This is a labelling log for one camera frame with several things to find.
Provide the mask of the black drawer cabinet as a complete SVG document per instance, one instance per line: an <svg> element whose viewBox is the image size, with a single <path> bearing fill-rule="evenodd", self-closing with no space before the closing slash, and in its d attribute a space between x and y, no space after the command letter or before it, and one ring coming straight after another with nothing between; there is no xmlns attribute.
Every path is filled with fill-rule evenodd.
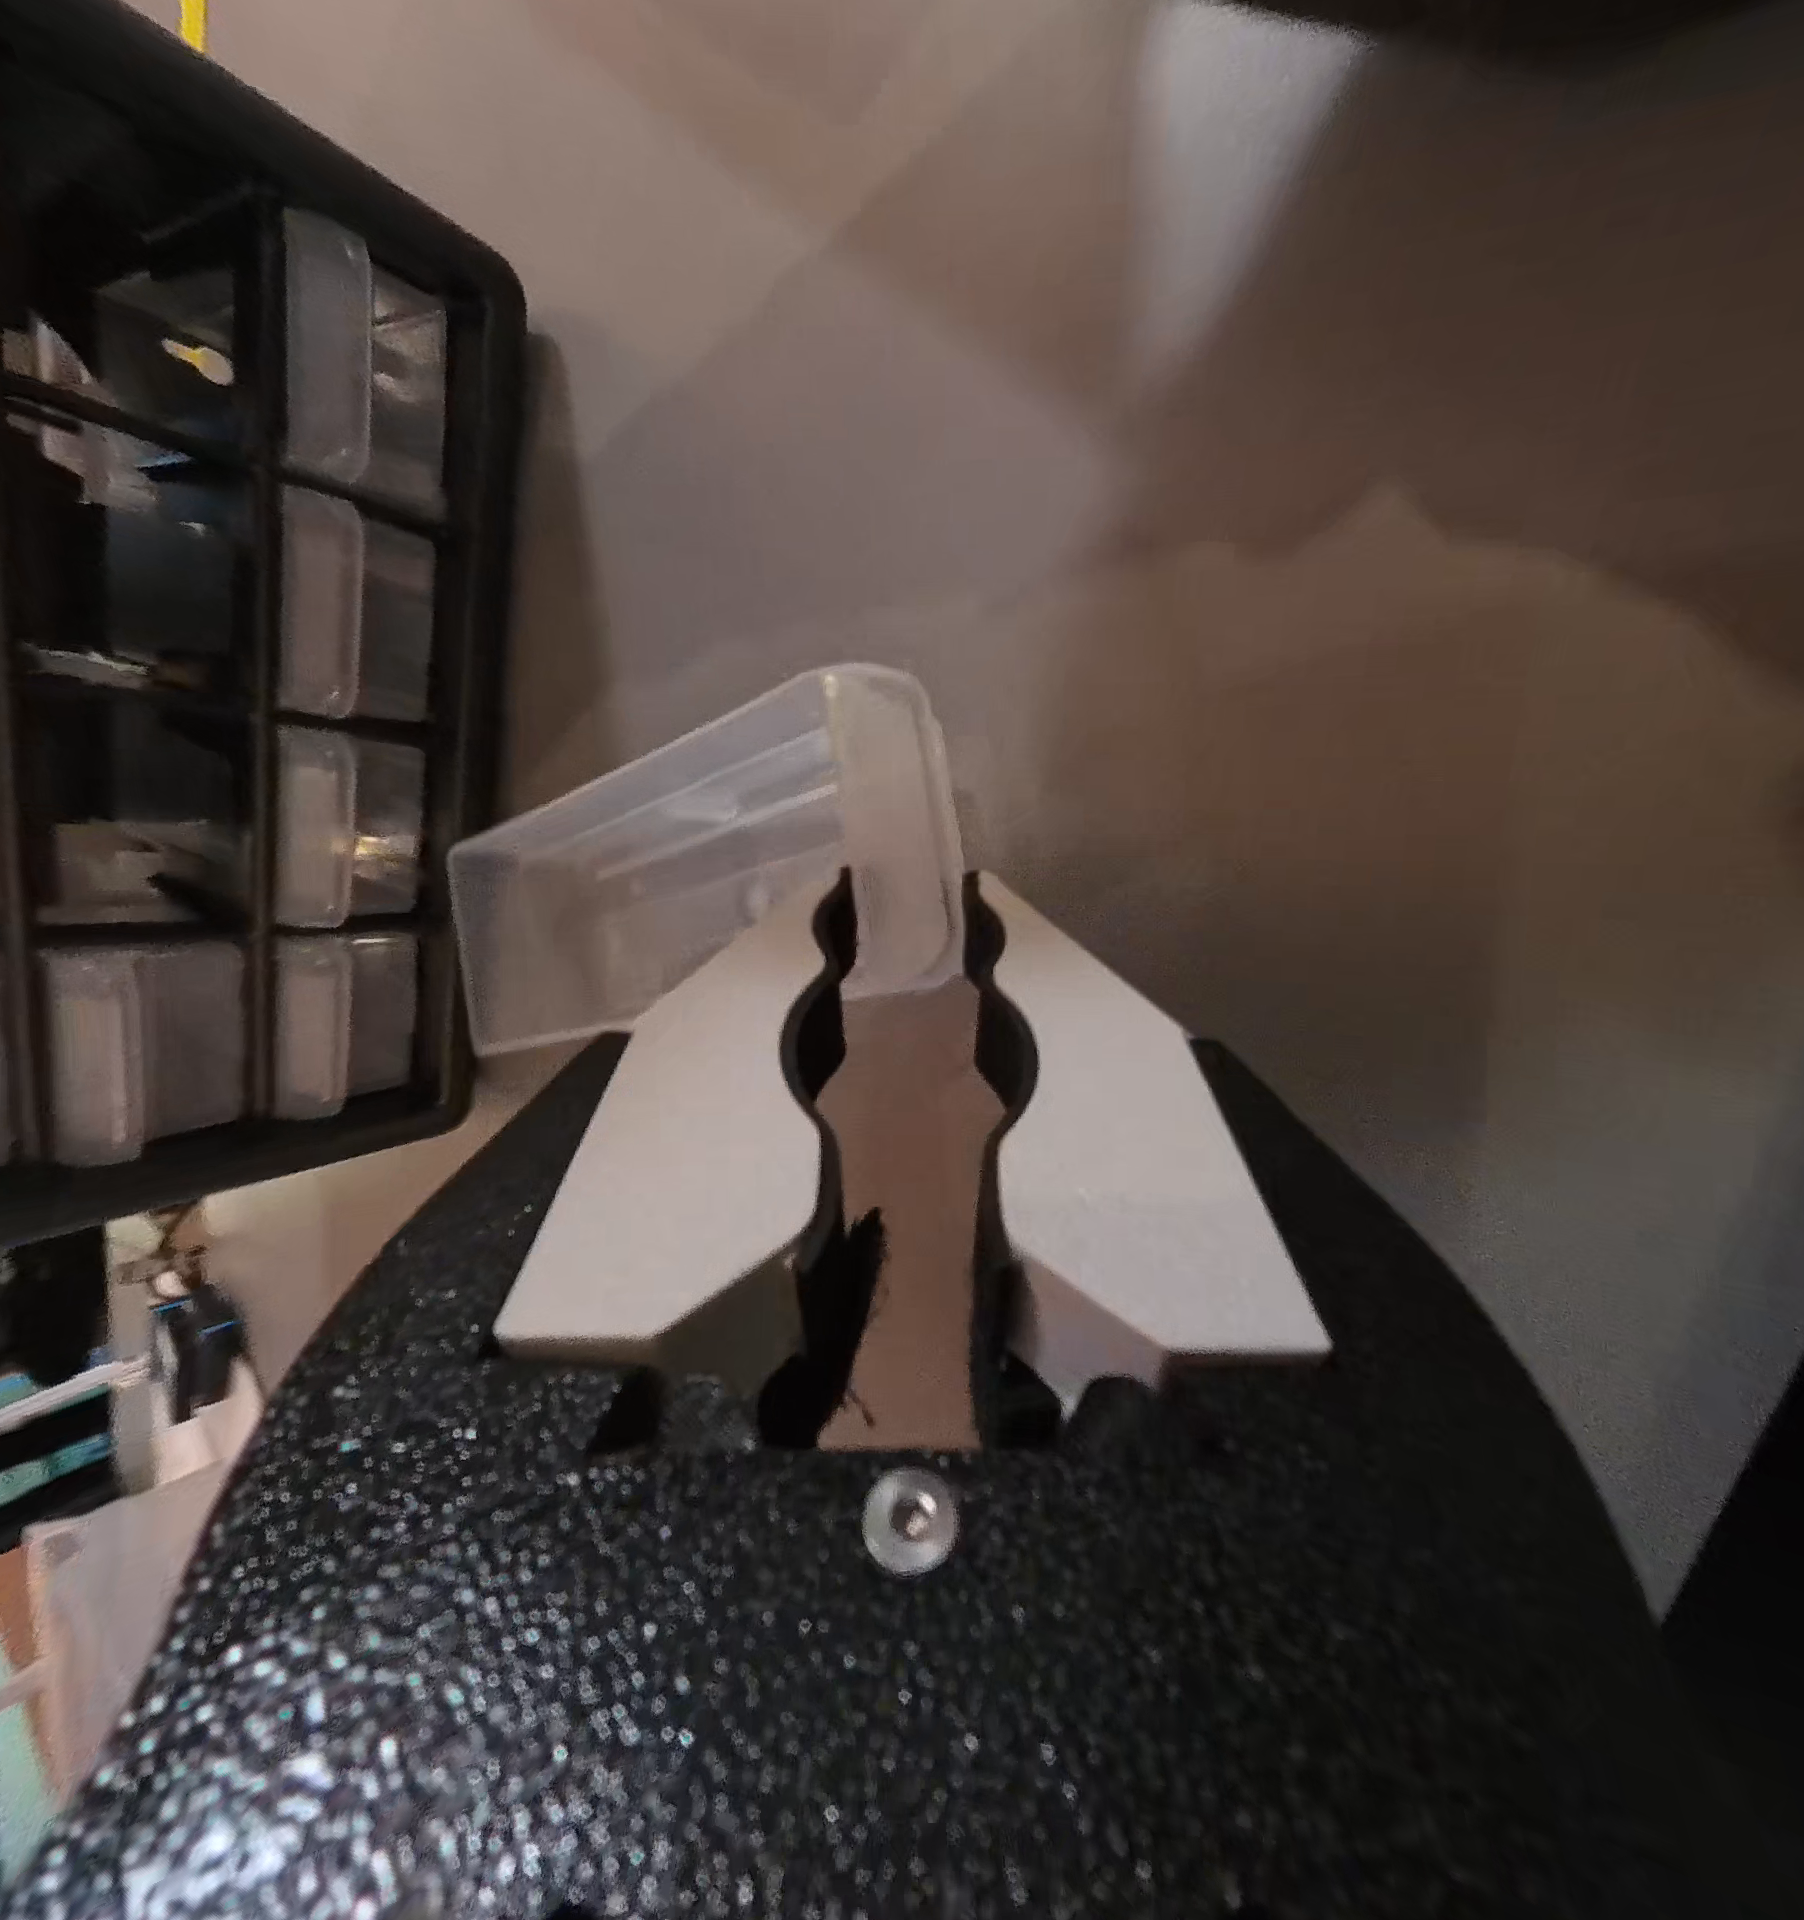
<svg viewBox="0 0 1804 1920"><path fill-rule="evenodd" d="M255 188L368 238L454 314L447 472L459 572L451 651L465 666L449 806L434 877L449 971L449 1050L434 1106L342 1119L339 1133L252 1153L201 1153L109 1173L0 1173L0 1253L146 1209L297 1173L452 1126L465 1112L472 1044L459 1009L447 853L484 823L500 743L514 473L525 401L525 301L511 267L451 218L298 123L127 4L0 4L0 316L16 318L28 214L161 220Z"/></svg>

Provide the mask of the clear plastic drawer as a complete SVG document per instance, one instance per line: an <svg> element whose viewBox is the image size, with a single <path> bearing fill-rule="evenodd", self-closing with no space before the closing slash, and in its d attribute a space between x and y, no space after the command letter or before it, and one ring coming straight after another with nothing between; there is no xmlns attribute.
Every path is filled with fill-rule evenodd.
<svg viewBox="0 0 1804 1920"><path fill-rule="evenodd" d="M961 951L961 837L911 673L797 673L447 853L475 1056L640 1015L775 908L845 875L852 996L934 992Z"/></svg>

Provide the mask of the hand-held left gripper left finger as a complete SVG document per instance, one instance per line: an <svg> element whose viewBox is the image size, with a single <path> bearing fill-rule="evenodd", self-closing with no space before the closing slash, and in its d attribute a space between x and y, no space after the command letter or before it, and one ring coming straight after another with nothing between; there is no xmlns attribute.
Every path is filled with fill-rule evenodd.
<svg viewBox="0 0 1804 1920"><path fill-rule="evenodd" d="M503 1356L760 1388L800 1344L823 1129L786 1061L847 875L797 887L635 1019L492 1327Z"/></svg>

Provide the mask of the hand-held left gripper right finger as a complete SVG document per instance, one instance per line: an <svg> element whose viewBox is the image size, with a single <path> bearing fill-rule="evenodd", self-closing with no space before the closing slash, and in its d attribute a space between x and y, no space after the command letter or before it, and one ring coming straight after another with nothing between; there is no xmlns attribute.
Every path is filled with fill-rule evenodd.
<svg viewBox="0 0 1804 1920"><path fill-rule="evenodd" d="M1193 1037L1000 877L969 880L1007 1352L1056 1395L1327 1356Z"/></svg>

